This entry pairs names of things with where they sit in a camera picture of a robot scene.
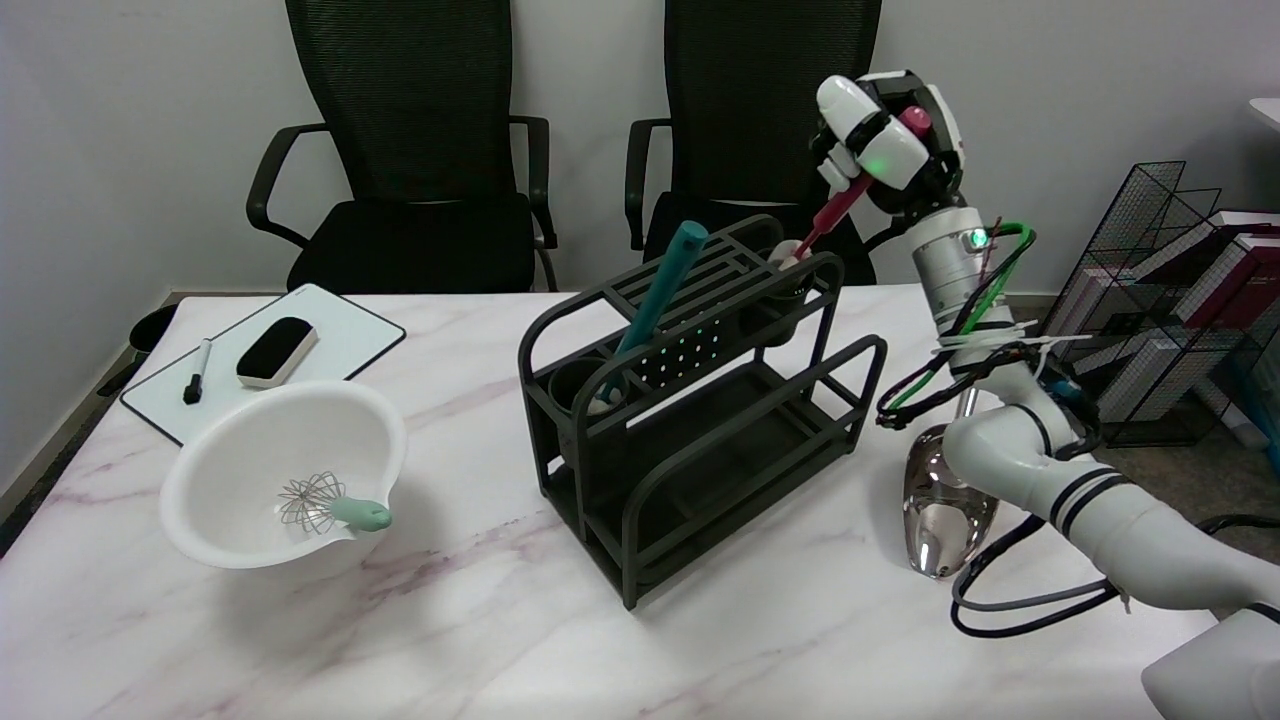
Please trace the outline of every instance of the white marble surface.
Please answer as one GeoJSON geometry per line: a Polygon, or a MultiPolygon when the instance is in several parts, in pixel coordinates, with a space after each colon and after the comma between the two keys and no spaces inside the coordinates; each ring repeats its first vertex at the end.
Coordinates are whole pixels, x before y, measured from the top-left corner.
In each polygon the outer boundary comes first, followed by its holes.
{"type": "MultiPolygon", "coordinates": [[[[1110,603],[1025,638],[959,634],[950,587],[902,550],[904,456],[928,419],[868,423],[858,452],[626,612],[535,482],[516,343],[558,297],[357,300],[410,333],[358,378],[410,428],[385,541],[301,587],[187,560],[156,518],[178,448],[116,405],[0,561],[0,717],[1156,717],[1142,667],[1212,623],[1110,603]]],[[[262,302],[184,301],[148,368],[262,302]]],[[[616,324],[563,325],[539,356],[616,324]]],[[[846,291],[831,347],[868,332],[890,342],[884,388],[932,346],[919,288],[846,291]]],[[[997,532],[1019,519],[1002,509],[997,532]]],[[[1042,532],[975,597],[1093,578],[1042,532]]]]}

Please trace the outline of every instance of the baseboard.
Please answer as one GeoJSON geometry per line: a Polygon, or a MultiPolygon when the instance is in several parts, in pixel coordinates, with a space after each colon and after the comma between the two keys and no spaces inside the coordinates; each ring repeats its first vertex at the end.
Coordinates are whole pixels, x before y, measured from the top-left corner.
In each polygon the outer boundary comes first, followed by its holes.
{"type": "Polygon", "coordinates": [[[1012,310],[1043,319],[1057,300],[1056,292],[1006,292],[1005,304],[1012,310]]]}
{"type": "Polygon", "coordinates": [[[13,483],[5,488],[4,493],[0,493],[0,521],[9,518],[14,509],[18,507],[18,503],[31,492],[31,488],[36,487],[36,482],[44,477],[49,466],[54,464],[58,454],[67,447],[67,443],[72,441],[72,437],[88,420],[90,415],[111,402],[110,397],[99,397],[97,388],[102,387],[102,383],[123,370],[132,360],[133,350],[125,346],[120,351],[120,356],[111,361],[111,365],[102,373],[102,377],[93,383],[88,396],[81,400],[76,407],[72,407],[67,418],[63,419],[61,424],[45,441],[45,445],[40,446],[31,461],[14,478],[13,483]]]}
{"type": "Polygon", "coordinates": [[[173,290],[169,292],[165,305],[180,302],[188,297],[262,297],[264,295],[282,295],[282,288],[262,290],[173,290]]]}

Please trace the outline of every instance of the dry erase marker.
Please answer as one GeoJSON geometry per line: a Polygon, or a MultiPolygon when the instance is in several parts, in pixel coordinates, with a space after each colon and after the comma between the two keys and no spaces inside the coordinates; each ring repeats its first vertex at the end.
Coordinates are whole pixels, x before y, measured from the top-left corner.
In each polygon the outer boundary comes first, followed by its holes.
{"type": "Polygon", "coordinates": [[[209,351],[212,347],[212,341],[206,337],[200,341],[200,347],[196,348],[196,368],[191,373],[191,383],[182,391],[182,401],[187,405],[200,402],[200,396],[204,395],[202,383],[205,370],[209,368],[209,351]]]}

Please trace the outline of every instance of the white mixing bowl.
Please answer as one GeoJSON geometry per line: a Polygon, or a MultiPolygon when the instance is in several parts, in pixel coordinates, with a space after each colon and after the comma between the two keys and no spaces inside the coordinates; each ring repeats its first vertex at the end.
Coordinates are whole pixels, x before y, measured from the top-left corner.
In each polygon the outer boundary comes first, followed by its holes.
{"type": "Polygon", "coordinates": [[[385,397],[351,382],[264,391],[182,448],[160,488],[160,523],[187,557],[215,568],[291,564],[334,575],[381,533],[334,524],[324,534],[280,521],[291,479],[332,471],[347,497],[390,507],[404,464],[404,420],[385,397]]]}

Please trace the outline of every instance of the black utensil rack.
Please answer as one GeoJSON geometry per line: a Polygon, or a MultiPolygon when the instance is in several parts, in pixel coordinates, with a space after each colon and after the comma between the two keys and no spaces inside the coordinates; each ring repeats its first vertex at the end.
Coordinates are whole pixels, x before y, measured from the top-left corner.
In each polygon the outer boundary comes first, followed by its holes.
{"type": "Polygon", "coordinates": [[[858,445],[887,345],[868,336],[823,359],[844,266],[822,252],[782,272],[748,250],[782,240],[781,224],[767,215],[712,236],[653,340],[622,355],[614,352],[618,331],[532,369],[539,336],[572,313],[603,300],[630,322],[660,259],[552,307],[521,340],[520,380],[541,493],[627,610],[858,445]],[[781,375],[765,361],[765,346],[787,341],[796,323],[818,311],[808,368],[781,375]],[[859,392],[831,377],[868,351],[859,392]],[[703,382],[746,354],[748,363],[703,382]],[[572,400],[557,402],[557,372],[581,375],[593,364],[572,400]],[[591,397],[618,373],[625,402],[590,415],[591,397]],[[818,383],[849,409],[832,416],[818,407],[818,383]]]}

